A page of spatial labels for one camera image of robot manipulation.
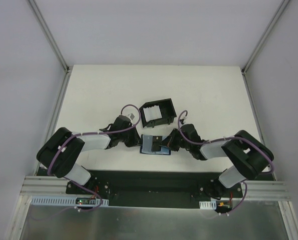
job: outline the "purple cable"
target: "purple cable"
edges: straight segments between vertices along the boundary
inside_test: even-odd
[[[70,137],[69,137],[69,138],[62,144],[62,146],[59,148],[59,150],[57,151],[57,153],[54,155],[54,157],[53,157],[53,159],[52,159],[52,161],[51,161],[51,163],[50,163],[50,165],[49,165],[49,167],[48,167],[48,175],[49,175],[49,176],[52,176],[51,171],[52,171],[52,167],[53,167],[53,165],[54,165],[56,159],[57,159],[58,156],[60,155],[62,149],[63,149],[63,148],[64,148],[64,147],[65,147],[65,146],[66,146],[66,145],[73,139],[73,138],[76,138],[76,137],[79,137],[79,136],[84,136],[84,135],[118,134],[118,133],[126,132],[126,131],[128,131],[128,130],[130,130],[130,129],[135,128],[136,125],[137,125],[137,124],[140,122],[140,120],[141,120],[141,113],[140,113],[140,110],[139,110],[135,105],[133,105],[133,104],[128,104],[128,105],[125,105],[125,106],[121,109],[121,114],[123,113],[123,110],[124,110],[126,107],[134,107],[134,108],[138,111],[139,119],[138,119],[138,121],[137,121],[134,125],[132,125],[131,127],[126,128],[126,129],[118,130],[118,131],[107,131],[107,132],[85,132],[85,133],[77,133],[77,134],[74,134],[74,135],[70,136]],[[82,185],[78,184],[78,183],[75,182],[75,181],[71,181],[71,182],[72,182],[73,184],[75,184],[76,186],[78,186],[79,188],[81,188],[81,189],[83,189],[83,190],[85,190],[85,191],[87,191],[87,192],[92,193],[93,195],[95,195],[96,197],[98,197],[98,198],[100,199],[100,201],[101,201],[99,205],[97,205],[97,206],[95,206],[95,207],[93,207],[93,208],[91,208],[91,209],[88,209],[88,210],[80,209],[81,212],[90,212],[90,211],[93,211],[93,210],[99,208],[99,207],[103,204],[103,200],[102,200],[101,196],[98,195],[96,192],[94,192],[94,191],[92,191],[92,190],[89,190],[89,189],[87,189],[86,187],[83,187]],[[68,209],[71,209],[71,208],[74,208],[74,207],[67,207],[67,208],[65,208],[65,209],[63,209],[63,210],[57,212],[56,214],[54,214],[54,215],[52,215],[52,216],[50,216],[50,217],[44,218],[44,219],[36,219],[36,218],[34,218],[34,217],[31,217],[31,218],[32,218],[33,220],[36,220],[36,221],[43,221],[43,220],[47,220],[47,219],[50,219],[50,218],[52,218],[52,217],[55,217],[56,215],[58,215],[58,214],[60,214],[60,213],[62,213],[62,212],[64,212],[64,211],[66,211],[66,210],[68,210]]]
[[[32,220],[34,220],[34,221],[38,221],[38,222],[40,222],[40,221],[49,220],[49,219],[51,219],[51,218],[53,218],[53,217],[55,217],[55,216],[57,216],[57,215],[59,215],[59,214],[65,212],[66,210],[69,210],[69,209],[74,209],[74,207],[73,207],[73,206],[66,207],[66,208],[62,209],[61,211],[58,211],[57,213],[55,213],[55,214],[53,214],[53,215],[51,215],[51,216],[45,217],[45,218],[35,218],[35,217],[33,217],[33,216],[32,216],[32,209],[30,209],[30,211],[29,211],[29,217],[30,217]]]
[[[243,195],[241,201],[238,203],[238,205],[235,206],[230,212],[232,212],[233,210],[236,210],[242,204],[242,202],[245,200],[245,197],[247,196],[248,185],[244,181],[242,181],[241,183],[244,184],[244,186],[245,186],[244,195]]]
[[[178,118],[178,128],[179,128],[179,132],[180,132],[180,134],[182,135],[182,137],[183,137],[187,142],[189,142],[189,143],[191,143],[191,144],[194,144],[194,145],[205,145],[205,144],[210,144],[210,143],[215,143],[215,142],[220,142],[220,141],[225,141],[225,140],[240,140],[240,141],[243,141],[243,142],[249,144],[251,147],[253,147],[257,152],[259,152],[259,153],[260,153],[260,154],[261,154],[261,155],[268,161],[271,170],[270,170],[270,171],[266,171],[266,172],[262,172],[261,174],[271,174],[271,173],[273,173],[273,171],[274,171],[274,165],[273,165],[271,159],[270,159],[270,158],[269,158],[263,151],[261,151],[260,148],[258,148],[256,145],[254,145],[252,142],[250,142],[249,140],[247,140],[247,139],[245,139],[245,138],[242,138],[242,137],[239,137],[239,136],[230,136],[230,137],[226,137],[226,138],[218,138],[218,139],[214,139],[214,140],[211,140],[211,141],[204,141],[204,142],[194,142],[194,141],[189,140],[189,139],[183,134],[183,132],[182,132],[182,130],[181,130],[181,127],[180,127],[180,119],[181,119],[181,117],[182,117],[182,115],[183,115],[184,113],[186,113],[185,116],[187,116],[187,115],[188,115],[188,111],[187,111],[187,110],[184,110],[184,111],[180,114],[180,116],[179,116],[179,118]]]
[[[51,170],[52,170],[52,167],[53,167],[53,165],[54,165],[54,163],[55,163],[55,160],[58,158],[58,156],[60,155],[60,153],[61,153],[61,151],[62,151],[62,149],[73,139],[73,138],[76,138],[76,137],[79,137],[79,136],[85,136],[85,135],[105,135],[105,134],[118,134],[118,133],[122,133],[122,132],[126,132],[126,131],[128,131],[128,130],[130,130],[130,129],[133,129],[133,128],[135,128],[136,127],[136,125],[140,122],[140,120],[141,120],[141,113],[140,113],[140,110],[136,107],[136,106],[134,106],[133,104],[128,104],[128,105],[125,105],[122,109],[121,109],[121,114],[122,114],[122,112],[123,112],[123,110],[126,108],[126,107],[134,107],[137,111],[138,111],[138,114],[139,114],[139,119],[138,119],[138,121],[134,124],[134,125],[132,125],[131,127],[128,127],[128,128],[126,128],[126,129],[123,129],[123,130],[118,130],[118,131],[106,131],[106,132],[97,132],[97,131],[95,131],[95,132],[85,132],[85,133],[77,133],[77,134],[75,134],[75,135],[72,135],[72,136],[70,136],[63,144],[62,144],[62,146],[60,147],[60,149],[57,151],[57,153],[54,155],[54,157],[53,157],[53,159],[52,159],[52,161],[51,161],[51,163],[50,163],[50,165],[49,165],[49,168],[48,168],[48,175],[49,176],[52,176],[52,173],[51,173]]]

